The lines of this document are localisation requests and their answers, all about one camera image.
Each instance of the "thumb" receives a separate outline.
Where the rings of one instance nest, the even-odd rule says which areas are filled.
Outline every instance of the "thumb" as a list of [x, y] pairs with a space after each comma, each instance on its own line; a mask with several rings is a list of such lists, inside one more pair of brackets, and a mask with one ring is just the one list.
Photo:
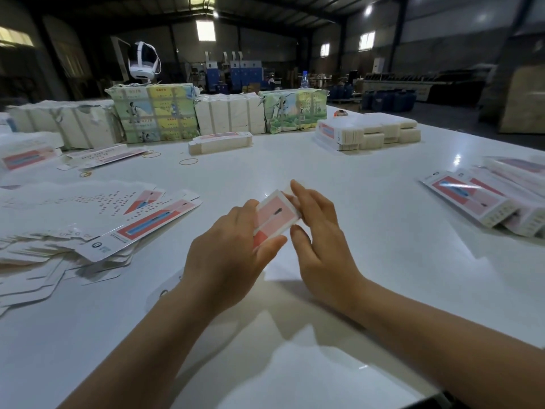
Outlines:
[[303, 264], [308, 264], [309, 261], [318, 260], [305, 230], [299, 225], [294, 225], [290, 229], [290, 235], [292, 236], [293, 247], [299, 258], [299, 267]]
[[278, 237], [271, 238], [261, 244], [259, 248], [257, 248], [255, 254], [256, 270], [259, 272], [263, 271], [265, 266], [276, 257], [280, 248], [282, 248], [287, 241], [288, 239], [284, 235], [279, 235]]

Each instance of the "green printed package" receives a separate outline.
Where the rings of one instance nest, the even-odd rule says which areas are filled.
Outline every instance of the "green printed package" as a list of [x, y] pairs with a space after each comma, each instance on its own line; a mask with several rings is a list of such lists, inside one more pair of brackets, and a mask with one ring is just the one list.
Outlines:
[[270, 90], [259, 95], [265, 107], [267, 133], [315, 128], [319, 119], [327, 118], [327, 90]]
[[116, 85], [112, 97], [127, 143], [176, 141], [199, 136], [191, 83]]

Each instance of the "right hand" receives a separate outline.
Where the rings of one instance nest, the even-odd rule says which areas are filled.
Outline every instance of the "right hand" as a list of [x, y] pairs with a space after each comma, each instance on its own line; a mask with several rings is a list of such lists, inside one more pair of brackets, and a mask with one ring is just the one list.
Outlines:
[[295, 180], [291, 187], [297, 199], [288, 198], [303, 214], [312, 234], [311, 242], [300, 226], [290, 230], [301, 277], [318, 300], [351, 317], [367, 280], [359, 272], [338, 226], [335, 206], [321, 193], [305, 189]]

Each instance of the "rubber band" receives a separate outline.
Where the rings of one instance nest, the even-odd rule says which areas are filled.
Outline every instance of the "rubber band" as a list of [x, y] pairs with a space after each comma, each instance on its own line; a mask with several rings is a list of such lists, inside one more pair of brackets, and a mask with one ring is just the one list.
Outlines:
[[[191, 163], [191, 164], [182, 164], [183, 161], [194, 161], [194, 162]], [[182, 159], [179, 163], [180, 163], [180, 165], [187, 166], [187, 165], [194, 165], [197, 162], [199, 162], [199, 159], [197, 159], [196, 157], [188, 157], [187, 159]]]
[[151, 153], [148, 153], [148, 154], [145, 154], [145, 155], [142, 155], [142, 157], [145, 157], [146, 159], [153, 159], [154, 157], [158, 157], [161, 155], [161, 152], [151, 152]]

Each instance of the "window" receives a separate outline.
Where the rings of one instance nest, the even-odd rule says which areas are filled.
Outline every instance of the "window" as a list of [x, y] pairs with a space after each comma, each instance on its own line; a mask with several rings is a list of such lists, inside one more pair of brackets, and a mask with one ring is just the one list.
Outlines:
[[34, 46], [28, 34], [18, 32], [16, 30], [0, 27], [0, 41], [6, 41], [13, 44], [21, 44], [25, 46]]
[[364, 50], [371, 50], [374, 45], [374, 32], [362, 34], [360, 37], [360, 47], [358, 50], [360, 52]]
[[199, 41], [216, 41], [213, 21], [197, 21], [197, 34]]
[[327, 56], [329, 56], [329, 43], [324, 43], [322, 47], [320, 47], [320, 57]]

